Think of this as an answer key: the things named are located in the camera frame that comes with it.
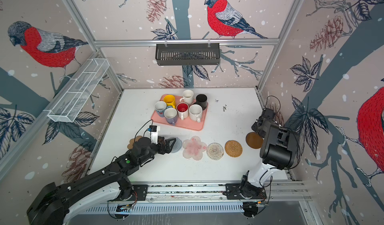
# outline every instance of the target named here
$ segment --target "white table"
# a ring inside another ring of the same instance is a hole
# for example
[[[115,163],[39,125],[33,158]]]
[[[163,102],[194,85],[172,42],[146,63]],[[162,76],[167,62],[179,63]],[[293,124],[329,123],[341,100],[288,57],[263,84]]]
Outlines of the white table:
[[[129,140],[137,130],[151,119],[154,104],[163,94],[181,95],[185,89],[127,89],[124,91],[104,140],[94,159],[91,173],[108,165],[114,156],[127,151]],[[259,149],[252,149],[245,137],[252,132],[251,126],[262,113],[254,88],[194,88],[194,97],[208,97],[208,111],[202,131],[192,131],[174,126],[161,127],[159,136],[166,139],[179,137],[181,141],[199,136],[207,145],[218,142],[224,148],[229,140],[238,141],[243,147],[241,156],[233,158],[224,151],[223,157],[214,161],[206,152],[199,161],[185,159],[183,148],[173,154],[155,155],[155,159],[129,176],[132,182],[219,182],[239,181],[247,170],[261,159]],[[273,174],[274,180],[287,179],[285,171]]]

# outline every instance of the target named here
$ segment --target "blue mug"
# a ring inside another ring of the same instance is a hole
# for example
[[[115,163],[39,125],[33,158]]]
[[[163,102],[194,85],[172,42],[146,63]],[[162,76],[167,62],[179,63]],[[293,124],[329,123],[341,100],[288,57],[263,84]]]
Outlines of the blue mug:
[[[167,108],[164,112],[164,116],[169,124],[175,126],[178,118],[176,109],[173,107]]]
[[[172,106],[167,106],[167,104],[163,101],[155,103],[155,110],[160,117],[164,117],[164,111],[169,107]]]

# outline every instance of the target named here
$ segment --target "white mesh basket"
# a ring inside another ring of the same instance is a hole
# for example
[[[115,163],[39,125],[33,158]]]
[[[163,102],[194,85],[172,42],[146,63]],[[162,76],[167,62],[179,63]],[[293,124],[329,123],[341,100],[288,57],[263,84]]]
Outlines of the white mesh basket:
[[[74,122],[94,88],[109,68],[107,59],[94,58],[87,60],[84,71],[75,78],[74,83],[65,92],[48,114],[54,122]]]

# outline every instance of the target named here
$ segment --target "gray floor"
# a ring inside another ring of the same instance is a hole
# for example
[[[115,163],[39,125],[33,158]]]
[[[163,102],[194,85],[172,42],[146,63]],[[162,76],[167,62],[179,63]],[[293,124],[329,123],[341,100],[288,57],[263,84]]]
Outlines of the gray floor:
[[[106,215],[78,215],[68,225],[306,225],[299,202],[270,202],[255,219],[242,213],[183,213],[160,215],[130,215],[116,220]]]

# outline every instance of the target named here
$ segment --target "black metal basket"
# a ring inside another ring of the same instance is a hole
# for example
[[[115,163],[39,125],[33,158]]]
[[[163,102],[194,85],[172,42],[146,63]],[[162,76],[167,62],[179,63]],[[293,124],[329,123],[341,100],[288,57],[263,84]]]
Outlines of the black metal basket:
[[[159,66],[217,65],[220,62],[218,43],[156,45],[156,61]]]

